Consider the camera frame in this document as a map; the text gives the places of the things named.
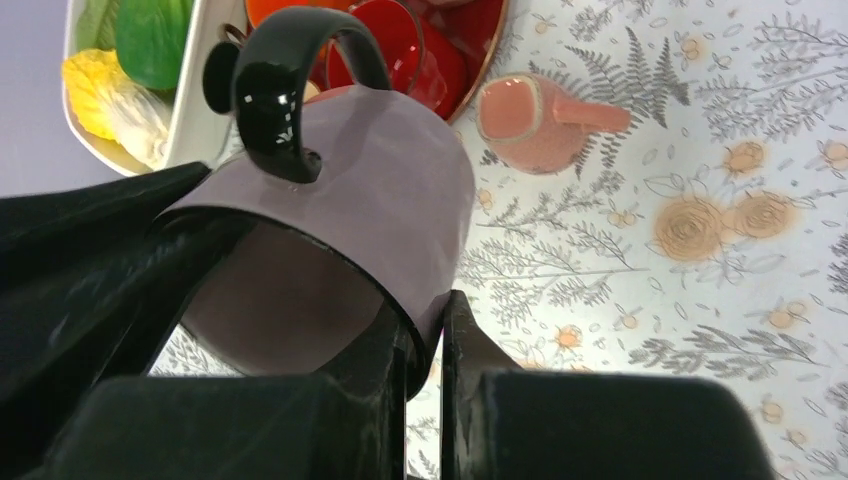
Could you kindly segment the red glossy mug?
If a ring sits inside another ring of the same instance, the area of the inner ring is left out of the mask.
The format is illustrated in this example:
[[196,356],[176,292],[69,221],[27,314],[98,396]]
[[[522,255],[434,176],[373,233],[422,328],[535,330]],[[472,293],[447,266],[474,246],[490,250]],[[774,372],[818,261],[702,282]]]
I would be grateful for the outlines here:
[[376,39],[392,88],[449,119],[466,91],[467,70],[447,37],[400,1],[362,1],[348,12]]

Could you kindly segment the round red lacquer tray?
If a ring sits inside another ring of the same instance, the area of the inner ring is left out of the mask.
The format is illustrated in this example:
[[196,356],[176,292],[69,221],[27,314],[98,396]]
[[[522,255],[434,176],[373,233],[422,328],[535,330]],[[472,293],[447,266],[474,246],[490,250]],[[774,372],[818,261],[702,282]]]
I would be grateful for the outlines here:
[[455,122],[472,103],[483,83],[506,23],[509,0],[411,1],[437,30],[462,54],[468,86],[448,117]]

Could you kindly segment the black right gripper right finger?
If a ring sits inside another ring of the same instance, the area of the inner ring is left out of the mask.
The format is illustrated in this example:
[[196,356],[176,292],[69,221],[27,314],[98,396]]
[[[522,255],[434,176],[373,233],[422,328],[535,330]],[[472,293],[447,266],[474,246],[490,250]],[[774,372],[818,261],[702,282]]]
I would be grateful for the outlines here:
[[520,367],[453,291],[442,315],[445,479],[769,479],[736,396],[699,378]]

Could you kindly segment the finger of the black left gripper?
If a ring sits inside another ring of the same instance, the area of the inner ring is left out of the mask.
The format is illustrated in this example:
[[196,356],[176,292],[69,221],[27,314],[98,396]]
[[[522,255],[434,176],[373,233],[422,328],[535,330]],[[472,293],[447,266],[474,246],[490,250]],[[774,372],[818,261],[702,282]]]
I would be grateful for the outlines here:
[[249,233],[233,214],[156,217],[202,163],[1,202],[1,475],[28,479],[101,381],[146,372],[188,298]]

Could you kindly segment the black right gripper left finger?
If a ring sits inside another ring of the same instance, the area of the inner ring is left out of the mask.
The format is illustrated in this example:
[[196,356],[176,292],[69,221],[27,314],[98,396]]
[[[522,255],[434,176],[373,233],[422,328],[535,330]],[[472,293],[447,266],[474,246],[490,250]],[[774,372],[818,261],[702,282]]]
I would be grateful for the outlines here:
[[316,371],[148,377],[171,302],[64,308],[19,392],[23,479],[401,479],[415,332],[388,305]]

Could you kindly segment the lilac mug black handle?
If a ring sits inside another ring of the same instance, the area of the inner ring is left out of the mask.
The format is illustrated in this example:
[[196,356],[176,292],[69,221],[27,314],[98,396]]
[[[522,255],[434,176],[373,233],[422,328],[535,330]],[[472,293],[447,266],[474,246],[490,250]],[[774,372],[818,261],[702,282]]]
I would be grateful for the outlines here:
[[414,330],[425,383],[475,191],[451,127],[394,90],[370,30],[333,9],[287,7],[203,65],[207,105],[243,149],[158,217],[254,222],[181,323],[235,370],[318,369],[388,305]]

